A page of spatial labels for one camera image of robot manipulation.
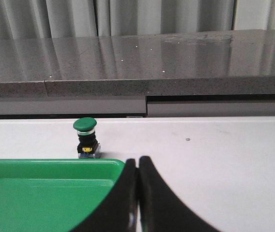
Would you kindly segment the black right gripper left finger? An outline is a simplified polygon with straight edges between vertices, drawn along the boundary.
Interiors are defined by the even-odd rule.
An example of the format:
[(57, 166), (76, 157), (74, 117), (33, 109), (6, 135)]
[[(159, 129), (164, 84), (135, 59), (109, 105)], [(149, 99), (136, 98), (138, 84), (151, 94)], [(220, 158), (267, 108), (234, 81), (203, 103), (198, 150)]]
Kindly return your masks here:
[(137, 179), (136, 161), (128, 159), (108, 195), (72, 231), (135, 232), (138, 215)]

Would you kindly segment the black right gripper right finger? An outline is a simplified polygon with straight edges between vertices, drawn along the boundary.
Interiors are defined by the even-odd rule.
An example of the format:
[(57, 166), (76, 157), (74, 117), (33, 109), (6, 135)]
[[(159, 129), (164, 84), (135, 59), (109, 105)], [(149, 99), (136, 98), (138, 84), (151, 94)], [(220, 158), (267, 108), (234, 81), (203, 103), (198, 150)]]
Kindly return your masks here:
[(216, 232), (171, 190), (151, 158), (139, 159), (138, 189), (144, 232)]

